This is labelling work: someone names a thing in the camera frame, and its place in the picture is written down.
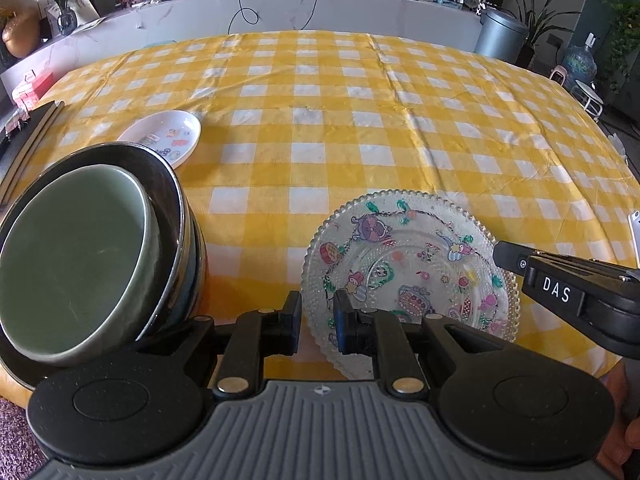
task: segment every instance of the pink box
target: pink box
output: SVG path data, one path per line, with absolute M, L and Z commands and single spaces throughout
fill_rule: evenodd
M 31 70 L 25 74 L 24 81 L 14 88 L 11 96 L 18 107 L 31 111 L 36 108 L 38 101 L 53 86 L 53 83 L 53 72 L 51 70 L 46 69 L 38 75 Z

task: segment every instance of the glass plate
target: glass plate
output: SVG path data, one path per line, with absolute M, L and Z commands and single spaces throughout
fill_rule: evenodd
M 332 298 L 390 310 L 401 322 L 444 314 L 513 341 L 520 317 L 515 275 L 494 264 L 496 240 L 461 207 L 432 194 L 389 190 L 336 211 L 311 241 L 302 299 L 312 335 L 351 380 L 372 377 L 371 359 L 337 349 Z

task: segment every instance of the small white oval plate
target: small white oval plate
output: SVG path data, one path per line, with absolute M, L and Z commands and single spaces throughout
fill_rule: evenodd
M 140 119 L 127 128 L 118 140 L 150 147 L 175 169 L 195 150 L 200 130 L 200 121 L 193 114 L 168 110 Z

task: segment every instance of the small stool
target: small stool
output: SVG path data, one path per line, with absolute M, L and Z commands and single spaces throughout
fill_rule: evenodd
M 575 86 L 571 89 L 571 96 L 580 103 L 594 122 L 598 122 L 602 113 L 602 99 L 593 91 L 593 89 L 585 85 L 582 81 L 576 81 Z
M 564 66 L 558 65 L 551 71 L 551 75 L 549 76 L 549 79 L 551 79 L 551 81 L 555 81 L 560 86 L 562 86 L 566 81 L 567 75 L 568 74 Z

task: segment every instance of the green bowl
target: green bowl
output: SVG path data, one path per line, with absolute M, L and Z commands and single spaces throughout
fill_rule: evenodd
M 60 176 L 16 219 L 0 252 L 0 323 L 28 358 L 89 361 L 135 339 L 159 231 L 145 189 L 128 171 L 96 164 Z

